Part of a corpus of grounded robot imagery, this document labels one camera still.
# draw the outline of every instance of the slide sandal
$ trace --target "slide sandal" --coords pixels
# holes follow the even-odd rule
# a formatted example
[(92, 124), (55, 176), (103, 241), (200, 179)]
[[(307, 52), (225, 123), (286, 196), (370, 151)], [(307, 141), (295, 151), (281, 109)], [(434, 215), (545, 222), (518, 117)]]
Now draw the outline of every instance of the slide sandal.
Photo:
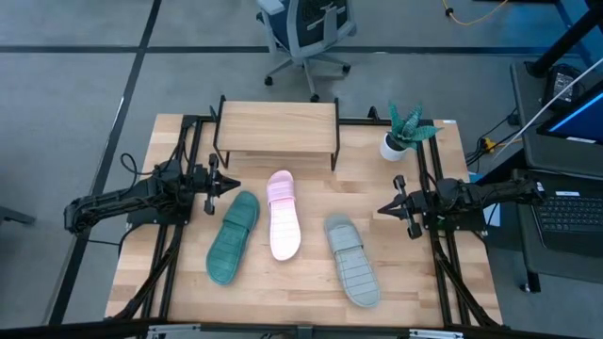
[(246, 191), (238, 193), (228, 208), (216, 240), (205, 259), (207, 274), (215, 283), (225, 285), (235, 278), (259, 211), (259, 201)]
[(324, 230), (335, 257), (339, 281), (348, 298), (358, 306), (377, 306), (381, 291), (350, 218), (332, 215), (326, 219)]
[(268, 180), (270, 209), (270, 249), (276, 260), (290, 259), (302, 242), (300, 223), (295, 212), (293, 176), (279, 170)]

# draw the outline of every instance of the succulent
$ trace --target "succulent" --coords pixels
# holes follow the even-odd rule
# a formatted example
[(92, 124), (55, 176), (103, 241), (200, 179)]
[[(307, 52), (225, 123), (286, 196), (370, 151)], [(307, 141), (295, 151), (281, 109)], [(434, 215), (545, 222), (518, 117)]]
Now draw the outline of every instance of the succulent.
[(416, 144), (425, 139), (435, 136), (442, 128), (433, 126), (419, 126), (418, 123), (423, 115), (423, 105), (419, 104), (411, 110), (408, 117), (401, 119), (396, 105), (389, 104), (389, 115), (392, 119), (392, 130), (387, 132), (400, 147), (416, 150)]

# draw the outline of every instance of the gray carpet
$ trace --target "gray carpet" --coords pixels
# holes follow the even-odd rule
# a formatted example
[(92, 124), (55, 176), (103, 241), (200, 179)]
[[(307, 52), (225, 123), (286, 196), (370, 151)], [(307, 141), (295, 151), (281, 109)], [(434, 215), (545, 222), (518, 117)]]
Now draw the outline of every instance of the gray carpet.
[[(449, 2), (466, 21), (497, 5)], [(151, 4), (150, 0), (69, 0), (60, 4), (4, 0), (0, 2), (0, 45), (138, 45)], [(354, 5), (358, 34), (343, 42), (347, 46), (545, 47), (565, 29), (552, 5), (510, 4), (471, 27), (453, 24), (439, 1), (355, 0)], [(576, 20), (580, 11), (570, 9)], [(261, 46), (264, 36), (254, 19), (256, 11), (248, 0), (163, 1), (151, 45)], [(337, 56), (352, 65), (347, 78), (329, 65), (317, 64), (313, 73), (323, 101), (340, 99), (342, 117), (363, 117), (372, 105), (386, 116), (389, 100), (401, 110), (422, 102), (426, 118), (459, 123), (466, 152), (473, 151), (480, 134), (513, 110), (509, 65), (524, 58)], [(70, 243), (62, 229), (62, 209), (90, 189), (133, 59), (128, 54), (0, 54), (0, 205), (38, 217), (31, 227), (15, 223), (0, 227), (0, 265), (6, 277), (0, 280), (0, 328), (44, 321)], [(299, 69), (275, 75), (271, 88), (263, 85), (264, 73), (276, 61), (267, 54), (147, 55), (106, 191), (129, 185), (131, 174), (116, 160), (122, 152), (129, 152), (142, 162), (157, 113), (207, 114), (221, 94), (237, 100), (306, 101), (309, 92)], [(583, 67), (579, 59), (569, 62)], [(503, 124), (492, 138), (512, 130)], [(490, 167), (484, 157), (480, 172)], [(120, 217), (101, 222), (91, 238), (119, 241), (124, 221)], [(517, 288), (525, 279), (520, 253), (491, 250), (490, 260), (507, 325), (600, 336), (601, 285), (543, 277), (543, 293), (527, 295)], [(116, 261), (115, 247), (89, 245), (67, 322), (103, 317)]]

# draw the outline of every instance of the office chair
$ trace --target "office chair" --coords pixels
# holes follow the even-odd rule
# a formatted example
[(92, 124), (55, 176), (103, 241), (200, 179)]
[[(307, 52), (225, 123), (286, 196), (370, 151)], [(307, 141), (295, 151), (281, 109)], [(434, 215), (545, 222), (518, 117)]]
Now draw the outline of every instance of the office chair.
[(346, 36), (356, 33), (356, 23), (349, 0), (257, 0), (262, 9), (257, 20), (264, 24), (271, 53), (285, 50), (290, 58), (266, 74), (264, 84), (272, 86), (272, 75), (291, 66), (302, 66), (310, 87), (310, 101), (318, 102), (310, 59), (342, 66), (343, 74), (350, 64), (322, 53)]

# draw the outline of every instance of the computer screen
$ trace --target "computer screen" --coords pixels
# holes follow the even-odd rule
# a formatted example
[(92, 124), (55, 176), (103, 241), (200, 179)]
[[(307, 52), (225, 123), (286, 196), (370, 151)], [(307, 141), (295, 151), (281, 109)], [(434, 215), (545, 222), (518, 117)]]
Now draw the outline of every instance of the computer screen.
[(541, 132), (590, 143), (603, 143), (603, 89), (595, 86), (576, 105), (546, 123)]

